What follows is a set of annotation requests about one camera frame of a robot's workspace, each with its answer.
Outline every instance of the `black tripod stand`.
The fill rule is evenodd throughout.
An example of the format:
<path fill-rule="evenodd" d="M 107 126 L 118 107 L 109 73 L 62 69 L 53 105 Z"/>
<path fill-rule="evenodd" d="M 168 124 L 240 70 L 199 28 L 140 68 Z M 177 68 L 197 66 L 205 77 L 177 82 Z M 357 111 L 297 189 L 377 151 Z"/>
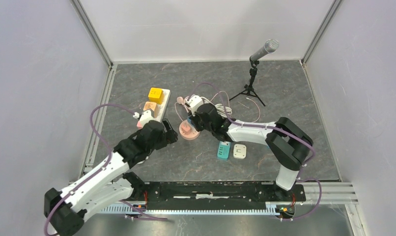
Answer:
<path fill-rule="evenodd" d="M 235 95 L 234 97 L 230 98 L 230 101 L 233 100 L 235 97 L 237 97 L 238 95 L 242 94 L 242 95 L 246 95 L 246 96 L 251 96 L 251 97 L 256 97 L 257 99 L 259 99 L 259 101 L 263 104 L 263 106 L 266 106 L 263 101 L 260 99 L 260 97 L 257 95 L 257 93 L 255 92 L 255 89 L 253 88 L 253 82 L 255 81 L 256 75 L 257 75 L 257 65 L 259 65 L 259 61 L 251 61 L 250 60 L 250 65 L 252 66 L 252 68 L 250 69 L 250 84 L 249 85 L 244 85 L 244 90 L 240 93 L 238 93 L 237 95 Z"/>

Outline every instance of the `gray floor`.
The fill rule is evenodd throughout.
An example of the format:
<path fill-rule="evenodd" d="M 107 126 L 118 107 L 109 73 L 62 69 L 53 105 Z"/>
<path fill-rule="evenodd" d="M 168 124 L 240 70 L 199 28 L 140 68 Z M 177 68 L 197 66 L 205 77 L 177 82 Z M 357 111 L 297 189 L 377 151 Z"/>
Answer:
<path fill-rule="evenodd" d="M 309 84 L 298 61 L 262 61 L 254 84 L 256 92 L 265 102 L 261 106 L 258 122 L 276 121 L 288 117 L 314 140 L 316 158 L 305 168 L 302 178 L 316 177 L 322 180 L 338 179 L 338 173 L 312 98 Z M 200 82 L 216 84 L 230 96 L 243 89 L 249 80 L 250 63 L 191 62 L 118 65 L 114 78 L 110 103 L 125 105 L 140 111 L 147 101 L 151 87 L 170 89 L 170 102 L 166 117 L 175 130 L 181 120 L 175 113 L 174 103 L 178 96 L 187 96 Z M 215 91 L 202 86 L 198 94 L 211 98 Z M 233 117 L 253 121 L 258 116 L 255 104 L 241 95 L 232 100 Z M 108 108 L 102 134 L 112 146 L 136 131 L 136 120 L 125 111 Z M 198 180 L 274 180 L 279 163 L 272 152 L 264 146 L 244 143 L 247 157 L 232 157 L 227 161 L 217 158 L 219 142 L 209 132 L 202 132 L 198 139 L 183 140 L 155 151 L 149 160 L 135 166 L 132 171 L 144 181 L 198 181 Z M 95 164 L 106 156 L 99 145 Z"/>
<path fill-rule="evenodd" d="M 298 206 L 297 214 L 312 206 Z M 170 222 L 132 222 L 122 215 L 97 214 L 76 236 L 352 236 L 344 205 L 320 205 L 307 218 L 280 222 L 273 216 L 257 215 L 167 215 Z"/>

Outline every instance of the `gray microphone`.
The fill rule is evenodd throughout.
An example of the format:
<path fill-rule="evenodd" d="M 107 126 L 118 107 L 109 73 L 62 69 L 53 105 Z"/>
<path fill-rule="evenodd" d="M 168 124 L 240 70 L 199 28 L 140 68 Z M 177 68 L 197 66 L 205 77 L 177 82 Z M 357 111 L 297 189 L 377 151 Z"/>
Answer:
<path fill-rule="evenodd" d="M 256 53 L 250 56 L 250 61 L 257 61 L 269 53 L 274 53 L 279 47 L 279 41 L 276 39 L 269 39 L 266 41 L 263 47 L 261 47 Z"/>

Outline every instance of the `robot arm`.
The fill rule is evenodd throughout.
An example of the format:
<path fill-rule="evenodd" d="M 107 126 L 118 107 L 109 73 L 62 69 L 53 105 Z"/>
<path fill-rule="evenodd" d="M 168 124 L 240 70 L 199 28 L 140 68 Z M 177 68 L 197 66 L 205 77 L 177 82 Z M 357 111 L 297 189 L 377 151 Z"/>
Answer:
<path fill-rule="evenodd" d="M 289 137 L 280 131 L 268 127 L 282 129 L 302 139 L 312 146 L 312 139 L 296 126 L 288 118 L 280 118 L 276 122 L 249 123 L 234 120 L 238 124 L 231 123 L 229 119 L 218 114 L 215 106 L 204 103 L 195 95 L 186 101 L 190 107 L 189 118 L 197 131 L 208 130 L 219 141 L 239 142 L 246 141 L 270 147 L 281 164 L 275 184 L 285 191 L 290 190 L 295 183 L 302 163 L 309 154 L 309 149 L 299 141 Z"/>
<path fill-rule="evenodd" d="M 61 236 L 75 234 L 91 216 L 106 206 L 119 200 L 127 199 L 136 194 L 135 186 L 129 181 L 126 173 L 139 162 L 144 161 L 154 150 L 166 147 L 177 141 L 177 133 L 172 129 L 169 121 L 162 123 L 150 120 L 142 129 L 124 139 L 114 147 L 113 155 L 106 167 L 105 159 L 89 173 L 71 185 L 57 191 L 52 188 L 45 194 L 44 213 L 51 213 L 59 201 L 70 194 L 68 198 L 53 213 L 50 223 Z M 119 175 L 123 178 L 107 185 Z M 86 181 L 81 187 L 73 191 L 75 186 Z"/>

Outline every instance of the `white wall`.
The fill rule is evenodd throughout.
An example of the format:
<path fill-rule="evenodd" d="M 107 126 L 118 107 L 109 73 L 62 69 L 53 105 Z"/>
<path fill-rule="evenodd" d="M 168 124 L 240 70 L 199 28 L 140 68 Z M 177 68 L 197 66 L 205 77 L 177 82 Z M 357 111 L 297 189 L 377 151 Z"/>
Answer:
<path fill-rule="evenodd" d="M 0 236 L 43 235 L 77 177 L 107 66 L 70 1 L 0 0 Z"/>
<path fill-rule="evenodd" d="M 396 0 L 344 1 L 308 75 L 369 234 L 396 235 Z"/>
<path fill-rule="evenodd" d="M 332 0 L 81 0 L 114 61 L 300 59 Z"/>

